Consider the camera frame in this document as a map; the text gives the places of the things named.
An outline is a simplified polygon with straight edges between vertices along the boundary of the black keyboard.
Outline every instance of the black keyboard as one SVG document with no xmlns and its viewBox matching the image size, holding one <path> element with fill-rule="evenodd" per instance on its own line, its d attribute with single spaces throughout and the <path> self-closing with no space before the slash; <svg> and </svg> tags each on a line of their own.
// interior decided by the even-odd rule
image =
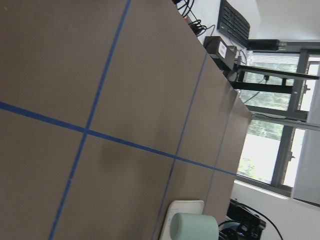
<svg viewBox="0 0 320 240">
<path fill-rule="evenodd" d="M 217 29 L 244 47 L 248 46 L 250 24 L 226 0 L 221 0 Z"/>
</svg>

